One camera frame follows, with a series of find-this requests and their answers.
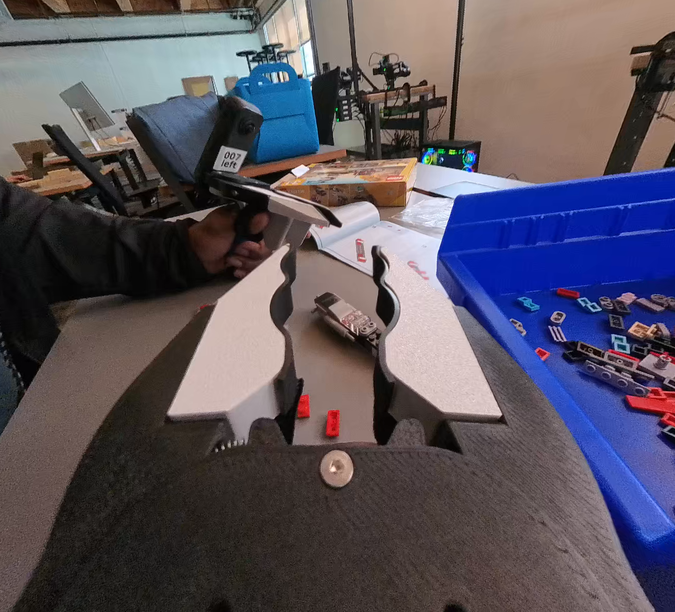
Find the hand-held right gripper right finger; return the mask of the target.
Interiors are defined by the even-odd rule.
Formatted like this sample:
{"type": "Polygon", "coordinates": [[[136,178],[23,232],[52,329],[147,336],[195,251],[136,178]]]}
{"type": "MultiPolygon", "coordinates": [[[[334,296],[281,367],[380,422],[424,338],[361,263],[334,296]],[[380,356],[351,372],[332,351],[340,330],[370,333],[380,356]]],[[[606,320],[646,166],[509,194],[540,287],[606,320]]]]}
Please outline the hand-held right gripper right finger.
{"type": "Polygon", "coordinates": [[[420,424],[428,445],[456,445],[451,422],[502,422],[451,300],[382,246],[372,261],[384,325],[373,375],[376,442],[388,443],[404,420],[420,424]]]}

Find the grey black toy brick model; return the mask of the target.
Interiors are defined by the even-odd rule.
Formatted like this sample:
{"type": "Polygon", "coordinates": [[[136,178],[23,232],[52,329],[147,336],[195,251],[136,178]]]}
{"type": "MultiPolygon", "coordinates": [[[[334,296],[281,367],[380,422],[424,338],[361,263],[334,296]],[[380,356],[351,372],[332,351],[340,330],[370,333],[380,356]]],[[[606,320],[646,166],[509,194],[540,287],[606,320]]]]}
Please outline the grey black toy brick model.
{"type": "Polygon", "coordinates": [[[377,356],[381,330],[370,316],[330,292],[315,297],[314,304],[313,312],[337,335],[377,356]]]}

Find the blue bin with teal bricks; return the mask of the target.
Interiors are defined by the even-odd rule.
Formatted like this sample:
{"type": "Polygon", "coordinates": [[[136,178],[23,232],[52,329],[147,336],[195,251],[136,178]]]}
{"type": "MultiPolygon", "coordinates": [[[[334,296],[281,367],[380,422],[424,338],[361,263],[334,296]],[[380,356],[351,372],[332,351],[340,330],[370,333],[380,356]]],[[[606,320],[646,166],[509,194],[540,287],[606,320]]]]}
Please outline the blue bin with teal bricks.
{"type": "Polygon", "coordinates": [[[674,446],[615,447],[521,337],[504,296],[629,282],[674,287],[674,169],[460,196],[437,278],[533,379],[577,441],[629,564],[674,610],[674,446]]]}

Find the pile of colourful toy bricks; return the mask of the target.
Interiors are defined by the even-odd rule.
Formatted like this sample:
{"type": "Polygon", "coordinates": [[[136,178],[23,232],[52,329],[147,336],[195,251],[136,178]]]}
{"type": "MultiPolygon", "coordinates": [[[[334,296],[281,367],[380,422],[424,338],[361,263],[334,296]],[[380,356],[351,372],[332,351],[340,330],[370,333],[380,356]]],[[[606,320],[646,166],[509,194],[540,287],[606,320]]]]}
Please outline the pile of colourful toy bricks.
{"type": "Polygon", "coordinates": [[[615,447],[674,445],[674,288],[628,282],[506,295],[502,307],[615,447]]]}

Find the person's left forearm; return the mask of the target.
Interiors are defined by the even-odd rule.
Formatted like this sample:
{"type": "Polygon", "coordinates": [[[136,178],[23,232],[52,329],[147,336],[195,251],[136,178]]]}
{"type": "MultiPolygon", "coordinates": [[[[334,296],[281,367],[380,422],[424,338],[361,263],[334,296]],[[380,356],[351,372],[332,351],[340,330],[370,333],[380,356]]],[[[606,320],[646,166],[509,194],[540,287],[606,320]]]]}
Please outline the person's left forearm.
{"type": "Polygon", "coordinates": [[[161,295],[210,279],[183,219],[110,216],[1,179],[1,281],[47,304],[161,295]]]}

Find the grey desk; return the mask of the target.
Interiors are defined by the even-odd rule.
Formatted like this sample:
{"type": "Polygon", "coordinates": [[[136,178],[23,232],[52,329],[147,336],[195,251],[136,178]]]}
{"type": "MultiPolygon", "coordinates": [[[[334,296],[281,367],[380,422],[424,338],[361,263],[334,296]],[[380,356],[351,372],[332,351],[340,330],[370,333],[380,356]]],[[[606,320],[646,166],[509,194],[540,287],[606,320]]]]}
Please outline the grey desk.
{"type": "MultiPolygon", "coordinates": [[[[193,318],[230,288],[225,280],[155,299],[80,301],[1,435],[1,610],[12,610],[38,564],[63,494],[98,427],[131,382],[193,318]]],[[[315,250],[298,253],[289,327],[311,418],[296,445],[327,441],[325,413],[342,413],[339,442],[373,442],[373,359],[341,344],[310,312],[313,298],[338,293],[375,315],[372,278],[315,250]]]]}

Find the person's left hand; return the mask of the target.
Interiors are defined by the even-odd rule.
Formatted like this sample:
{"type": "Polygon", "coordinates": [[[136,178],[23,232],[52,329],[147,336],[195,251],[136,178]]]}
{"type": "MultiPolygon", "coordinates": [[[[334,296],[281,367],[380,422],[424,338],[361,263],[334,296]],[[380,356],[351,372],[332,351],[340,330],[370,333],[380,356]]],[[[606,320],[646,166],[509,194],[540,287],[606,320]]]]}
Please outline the person's left hand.
{"type": "Polygon", "coordinates": [[[252,213],[233,205],[215,208],[188,229],[190,246],[209,274],[243,279],[266,261],[271,250],[264,238],[243,240],[238,228],[246,223],[247,235],[259,235],[269,219],[265,211],[252,213]]]}

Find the blue fabric chair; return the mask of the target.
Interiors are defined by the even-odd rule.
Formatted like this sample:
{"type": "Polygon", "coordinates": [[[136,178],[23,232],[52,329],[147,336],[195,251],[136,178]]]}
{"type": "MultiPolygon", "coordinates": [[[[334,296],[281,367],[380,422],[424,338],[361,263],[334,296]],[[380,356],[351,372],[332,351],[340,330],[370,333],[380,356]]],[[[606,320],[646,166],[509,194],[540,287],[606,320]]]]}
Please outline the blue fabric chair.
{"type": "Polygon", "coordinates": [[[126,117],[143,152],[187,212],[224,204],[196,187],[194,172],[225,102],[215,93],[179,95],[134,108],[126,117]]]}

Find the toy brick instruction booklet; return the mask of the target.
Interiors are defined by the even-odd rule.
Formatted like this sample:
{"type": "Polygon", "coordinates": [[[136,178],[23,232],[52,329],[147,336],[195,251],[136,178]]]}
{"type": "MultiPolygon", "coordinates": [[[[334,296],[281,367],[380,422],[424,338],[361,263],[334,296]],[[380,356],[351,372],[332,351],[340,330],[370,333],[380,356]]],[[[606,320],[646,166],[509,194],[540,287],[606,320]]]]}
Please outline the toy brick instruction booklet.
{"type": "Polygon", "coordinates": [[[340,220],[340,227],[312,225],[308,230],[308,236],[319,251],[372,276],[372,248],[383,247],[430,286],[443,290],[436,277],[439,238],[381,219],[378,208],[368,202],[357,202],[332,211],[340,220]]]}

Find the bright blue carry bag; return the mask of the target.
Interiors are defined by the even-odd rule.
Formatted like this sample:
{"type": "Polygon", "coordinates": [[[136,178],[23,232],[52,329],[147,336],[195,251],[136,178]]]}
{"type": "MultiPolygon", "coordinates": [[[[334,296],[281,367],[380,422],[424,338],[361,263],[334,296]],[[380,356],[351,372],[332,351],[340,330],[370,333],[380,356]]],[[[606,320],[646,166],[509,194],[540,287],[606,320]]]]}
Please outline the bright blue carry bag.
{"type": "Polygon", "coordinates": [[[261,64],[239,78],[232,93],[263,115],[248,159],[253,164],[297,158],[318,152],[319,134],[311,85],[285,63],[261,64]]]}

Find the yellow toy brick box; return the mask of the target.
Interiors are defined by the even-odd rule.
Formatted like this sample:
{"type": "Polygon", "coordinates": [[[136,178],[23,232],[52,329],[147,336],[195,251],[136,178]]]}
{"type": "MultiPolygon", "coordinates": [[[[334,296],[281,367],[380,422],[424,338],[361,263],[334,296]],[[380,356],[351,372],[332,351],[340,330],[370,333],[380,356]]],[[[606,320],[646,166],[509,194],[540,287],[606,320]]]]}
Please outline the yellow toy brick box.
{"type": "Polygon", "coordinates": [[[309,167],[303,177],[295,178],[290,172],[273,187],[328,208],[357,202],[369,202],[378,208],[402,208],[416,181],[418,161],[334,161],[309,167]]]}

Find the black monitor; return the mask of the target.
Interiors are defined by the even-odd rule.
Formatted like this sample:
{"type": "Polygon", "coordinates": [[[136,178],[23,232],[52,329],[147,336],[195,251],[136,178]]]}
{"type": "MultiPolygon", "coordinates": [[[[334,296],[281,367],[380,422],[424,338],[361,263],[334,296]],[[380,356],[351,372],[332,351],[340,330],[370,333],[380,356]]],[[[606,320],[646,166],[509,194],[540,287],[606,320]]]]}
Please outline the black monitor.
{"type": "Polygon", "coordinates": [[[335,123],[341,69],[339,66],[326,70],[311,81],[311,93],[315,109],[316,128],[320,145],[334,145],[333,125],[335,123]]]}

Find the clear plastic bag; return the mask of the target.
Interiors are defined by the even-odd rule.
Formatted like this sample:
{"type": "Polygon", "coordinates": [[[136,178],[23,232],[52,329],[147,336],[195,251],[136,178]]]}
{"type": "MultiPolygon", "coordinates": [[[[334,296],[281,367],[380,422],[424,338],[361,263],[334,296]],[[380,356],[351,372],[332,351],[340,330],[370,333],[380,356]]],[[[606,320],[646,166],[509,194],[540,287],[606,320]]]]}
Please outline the clear plastic bag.
{"type": "Polygon", "coordinates": [[[423,193],[412,193],[406,207],[387,220],[400,227],[441,239],[448,224],[454,200],[423,193]]]}

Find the wooden workbench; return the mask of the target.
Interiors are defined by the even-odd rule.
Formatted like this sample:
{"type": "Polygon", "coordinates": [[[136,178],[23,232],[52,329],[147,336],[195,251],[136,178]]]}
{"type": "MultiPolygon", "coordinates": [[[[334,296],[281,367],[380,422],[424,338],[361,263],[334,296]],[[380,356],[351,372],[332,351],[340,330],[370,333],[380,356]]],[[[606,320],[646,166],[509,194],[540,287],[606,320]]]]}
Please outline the wooden workbench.
{"type": "MultiPolygon", "coordinates": [[[[122,169],[119,158],[124,159],[128,151],[137,153],[140,150],[138,142],[133,139],[123,141],[111,138],[98,143],[100,150],[93,145],[87,145],[80,152],[109,179],[112,179],[115,170],[122,169]]],[[[42,196],[83,191],[92,186],[91,181],[69,157],[56,151],[51,140],[35,139],[13,144],[13,147],[24,167],[5,177],[11,184],[42,196]]]]}

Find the black metal pole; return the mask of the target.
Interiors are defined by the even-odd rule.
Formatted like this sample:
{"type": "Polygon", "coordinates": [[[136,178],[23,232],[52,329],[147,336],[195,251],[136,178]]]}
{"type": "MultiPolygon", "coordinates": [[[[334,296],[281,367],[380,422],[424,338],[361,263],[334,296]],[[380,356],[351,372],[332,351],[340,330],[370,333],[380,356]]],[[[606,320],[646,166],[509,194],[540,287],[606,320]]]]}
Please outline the black metal pole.
{"type": "Polygon", "coordinates": [[[354,3],[353,0],[346,0],[346,9],[348,17],[348,34],[350,43],[350,58],[351,58],[351,73],[352,86],[356,98],[359,99],[360,94],[360,68],[358,60],[358,51],[356,45],[356,25],[354,18],[354,3]]]}
{"type": "Polygon", "coordinates": [[[460,84],[460,69],[462,59],[462,46],[464,37],[464,21],[466,12],[467,0],[458,0],[457,19],[456,19],[456,34],[454,44],[454,62],[451,82],[451,98],[450,98],[450,119],[449,119],[449,139],[456,138],[456,125],[458,118],[458,94],[460,84]]]}

